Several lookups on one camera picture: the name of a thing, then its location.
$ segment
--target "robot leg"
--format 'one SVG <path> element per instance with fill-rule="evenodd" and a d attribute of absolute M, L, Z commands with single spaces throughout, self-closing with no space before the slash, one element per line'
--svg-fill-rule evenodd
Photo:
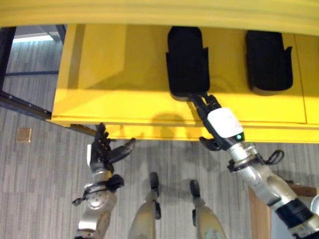
<path fill-rule="evenodd" d="M 226 239 L 225 232 L 218 218 L 200 198 L 199 184 L 196 180 L 190 182 L 190 191 L 193 195 L 193 224 L 197 228 L 198 239 Z"/>
<path fill-rule="evenodd" d="M 155 219 L 161 218 L 159 196 L 159 178 L 156 173 L 150 174 L 151 191 L 145 202 L 140 206 L 135 215 L 129 239 L 155 239 Z"/>

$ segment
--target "yellow panel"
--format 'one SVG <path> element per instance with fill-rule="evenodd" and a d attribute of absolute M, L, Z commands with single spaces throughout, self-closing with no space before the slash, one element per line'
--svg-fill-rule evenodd
<path fill-rule="evenodd" d="M 211 138 L 203 127 L 176 127 L 150 125 L 107 125 L 111 138 L 156 139 L 156 140 L 191 140 L 198 141 L 200 136 Z M 291 127 L 271 128 L 246 126 L 245 139 L 248 142 L 280 143 L 319 143 L 319 128 Z"/>
<path fill-rule="evenodd" d="M 319 124 L 319 38 L 296 35 L 307 123 Z"/>
<path fill-rule="evenodd" d="M 317 0 L 1 0 L 0 26 L 134 23 L 319 35 Z"/>
<path fill-rule="evenodd" d="M 165 52 L 169 26 L 70 25 L 54 101 L 53 121 L 195 125 L 191 104 L 168 88 Z M 294 84 L 283 94 L 250 92 L 243 30 L 202 28 L 209 48 L 210 92 L 240 121 L 305 123 L 300 73 L 292 34 Z"/>

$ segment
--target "bright light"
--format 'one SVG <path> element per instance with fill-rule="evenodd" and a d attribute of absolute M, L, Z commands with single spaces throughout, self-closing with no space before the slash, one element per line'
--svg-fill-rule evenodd
<path fill-rule="evenodd" d="M 87 151 L 86 151 L 86 162 L 89 167 L 91 162 L 91 150 L 92 150 L 92 145 L 88 144 Z"/>
<path fill-rule="evenodd" d="M 31 37 L 22 37 L 13 39 L 13 43 L 18 42 L 32 42 L 32 41 L 53 41 L 52 37 L 49 35 L 45 36 L 31 36 Z"/>

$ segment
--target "floor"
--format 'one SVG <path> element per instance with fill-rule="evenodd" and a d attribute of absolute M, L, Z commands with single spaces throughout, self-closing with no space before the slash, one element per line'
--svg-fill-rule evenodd
<path fill-rule="evenodd" d="M 57 70 L 61 43 L 15 43 L 8 72 Z M 7 77 L 4 90 L 52 110 L 57 76 Z M 19 127 L 32 128 L 31 143 L 17 143 Z M 86 144 L 92 137 L 0 108 L 0 238 L 72 238 L 84 204 L 71 201 L 90 182 Z M 119 140 L 114 146 L 122 144 Z M 319 187 L 319 145 L 258 144 L 266 158 L 275 149 L 285 159 L 272 169 L 287 180 Z M 162 219 L 158 239 L 195 238 L 190 179 L 200 182 L 203 198 L 219 217 L 228 239 L 250 239 L 247 186 L 227 171 L 229 156 L 198 142 L 138 141 L 133 153 L 115 164 L 125 186 L 105 238 L 127 238 L 134 214 L 146 196 L 148 174 L 161 184 Z"/>

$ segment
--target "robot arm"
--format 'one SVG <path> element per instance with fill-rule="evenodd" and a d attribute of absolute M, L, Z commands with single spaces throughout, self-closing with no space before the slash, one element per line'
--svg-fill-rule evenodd
<path fill-rule="evenodd" d="M 214 139 L 201 137 L 209 150 L 225 150 L 231 155 L 228 169 L 236 172 L 287 225 L 298 239 L 319 239 L 319 217 L 313 214 L 298 198 L 288 184 L 273 173 L 269 166 L 283 152 L 278 150 L 273 158 L 264 161 L 253 144 L 245 143 L 243 127 L 228 108 L 222 108 L 212 95 L 192 95 L 197 113 Z"/>
<path fill-rule="evenodd" d="M 125 145 L 111 150 L 108 133 L 101 123 L 97 127 L 94 142 L 89 155 L 89 167 L 92 172 L 92 183 L 84 188 L 82 198 L 72 202 L 78 206 L 87 201 L 86 209 L 78 224 L 75 239 L 102 239 L 109 227 L 111 212 L 115 207 L 117 197 L 115 192 L 124 186 L 120 175 L 113 175 L 113 163 L 128 156 L 135 145 L 132 138 Z"/>

